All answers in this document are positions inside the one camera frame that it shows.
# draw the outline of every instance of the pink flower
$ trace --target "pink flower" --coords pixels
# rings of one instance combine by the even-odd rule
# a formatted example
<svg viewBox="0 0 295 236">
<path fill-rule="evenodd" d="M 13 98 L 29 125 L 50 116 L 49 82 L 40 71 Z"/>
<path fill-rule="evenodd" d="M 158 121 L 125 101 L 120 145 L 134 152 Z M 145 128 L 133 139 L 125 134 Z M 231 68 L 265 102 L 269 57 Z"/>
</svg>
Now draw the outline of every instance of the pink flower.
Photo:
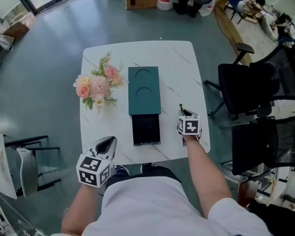
<svg viewBox="0 0 295 236">
<path fill-rule="evenodd" d="M 92 99 L 97 94 L 106 95 L 110 91 L 110 84 L 105 77 L 95 76 L 90 81 L 90 95 Z"/>
<path fill-rule="evenodd" d="M 107 78 L 109 79 L 113 79 L 116 78 L 119 74 L 118 74 L 118 70 L 113 67 L 112 65 L 107 65 L 105 68 L 105 75 L 107 76 Z"/>
<path fill-rule="evenodd" d="M 88 87 L 90 83 L 90 77 L 88 75 L 79 75 L 78 78 L 73 83 L 75 88 L 79 88 L 82 86 Z"/>
<path fill-rule="evenodd" d="M 117 77 L 113 78 L 113 82 L 114 82 L 116 85 L 121 85 L 121 84 L 122 84 L 122 77 L 118 74 Z"/>
<path fill-rule="evenodd" d="M 77 95 L 83 99 L 86 99 L 89 97 L 89 87 L 82 86 L 82 87 L 76 88 L 76 91 L 77 91 Z"/>
</svg>

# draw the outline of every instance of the wooden platform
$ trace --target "wooden platform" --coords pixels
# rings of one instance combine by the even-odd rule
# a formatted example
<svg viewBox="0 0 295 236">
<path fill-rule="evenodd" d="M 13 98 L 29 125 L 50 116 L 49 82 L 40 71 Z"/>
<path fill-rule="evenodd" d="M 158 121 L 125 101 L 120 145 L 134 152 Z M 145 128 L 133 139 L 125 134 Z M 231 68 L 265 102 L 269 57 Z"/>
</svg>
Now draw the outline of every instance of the wooden platform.
<svg viewBox="0 0 295 236">
<path fill-rule="evenodd" d="M 230 41 L 236 55 L 239 55 L 239 51 L 236 48 L 236 43 L 244 43 L 241 36 L 239 35 L 237 29 L 233 25 L 232 21 L 228 18 L 227 14 L 224 12 L 224 7 L 228 0 L 216 0 L 214 13 L 217 23 L 224 33 L 224 35 Z M 241 60 L 244 65 L 249 65 L 252 62 L 250 55 L 246 54 Z"/>
</svg>

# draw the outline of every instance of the black office chair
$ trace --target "black office chair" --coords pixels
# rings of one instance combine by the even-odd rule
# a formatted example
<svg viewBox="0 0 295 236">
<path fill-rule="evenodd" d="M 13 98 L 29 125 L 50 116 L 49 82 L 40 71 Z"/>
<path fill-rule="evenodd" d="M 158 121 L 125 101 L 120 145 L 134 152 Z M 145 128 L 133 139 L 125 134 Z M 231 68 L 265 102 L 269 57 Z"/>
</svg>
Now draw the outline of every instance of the black office chair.
<svg viewBox="0 0 295 236">
<path fill-rule="evenodd" d="M 233 134 L 233 159 L 222 163 L 233 175 L 260 180 L 274 168 L 295 167 L 295 116 L 275 120 L 274 117 L 257 118 L 250 123 L 235 124 Z M 257 176 L 245 172 L 264 163 L 269 169 Z"/>
<path fill-rule="evenodd" d="M 233 64 L 218 66 L 220 85 L 204 81 L 204 85 L 209 84 L 222 91 L 224 98 L 213 111 L 207 112 L 210 116 L 226 104 L 236 118 L 240 113 L 266 117 L 271 114 L 272 101 L 295 100 L 295 50 L 280 45 L 248 67 L 237 63 L 247 52 L 253 53 L 253 49 L 241 45 L 243 51 Z"/>
</svg>

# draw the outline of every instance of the human hand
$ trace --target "human hand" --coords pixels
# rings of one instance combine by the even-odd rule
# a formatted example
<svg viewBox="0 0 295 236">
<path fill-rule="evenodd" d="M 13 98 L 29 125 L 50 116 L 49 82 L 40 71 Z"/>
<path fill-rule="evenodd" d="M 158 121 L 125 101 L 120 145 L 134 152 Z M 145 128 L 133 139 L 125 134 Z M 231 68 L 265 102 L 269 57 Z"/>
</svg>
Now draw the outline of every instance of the human hand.
<svg viewBox="0 0 295 236">
<path fill-rule="evenodd" d="M 186 143 L 190 141 L 197 141 L 197 137 L 192 135 L 182 135 L 182 138 L 186 141 Z"/>
</svg>

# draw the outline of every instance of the cable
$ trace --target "cable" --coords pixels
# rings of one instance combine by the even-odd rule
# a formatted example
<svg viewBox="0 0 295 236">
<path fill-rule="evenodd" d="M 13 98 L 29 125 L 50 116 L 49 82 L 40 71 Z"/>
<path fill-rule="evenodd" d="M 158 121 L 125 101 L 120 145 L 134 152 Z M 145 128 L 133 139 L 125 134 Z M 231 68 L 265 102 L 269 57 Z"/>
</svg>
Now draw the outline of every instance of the cable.
<svg viewBox="0 0 295 236">
<path fill-rule="evenodd" d="M 12 208 L 12 210 L 14 210 L 21 218 L 23 218 L 26 222 L 28 222 L 34 229 L 36 228 L 28 219 L 25 219 L 24 217 L 26 217 L 20 210 L 16 209 L 12 204 L 9 204 L 1 195 L 0 198 L 8 205 Z"/>
<path fill-rule="evenodd" d="M 11 204 L 11 202 L 10 202 L 10 200 L 9 200 L 9 197 L 7 197 L 7 199 L 8 199 L 8 201 L 9 202 L 7 202 L 1 195 L 0 195 L 0 198 L 8 205 L 8 206 L 10 206 L 11 208 L 12 208 L 12 210 L 14 210 L 14 212 L 16 212 L 21 218 L 23 218 L 27 223 L 29 223 L 32 227 L 33 227 L 33 229 L 37 232 L 37 231 L 39 231 L 39 232 L 42 232 L 44 235 L 46 235 L 41 229 L 39 229 L 39 228 L 37 228 L 36 226 L 34 226 L 32 223 L 31 223 L 31 221 L 29 220 L 29 218 L 27 218 L 26 216 L 25 216 L 25 214 L 24 213 L 22 213 L 19 209 L 17 209 L 16 207 L 14 207 L 12 204 Z"/>
</svg>

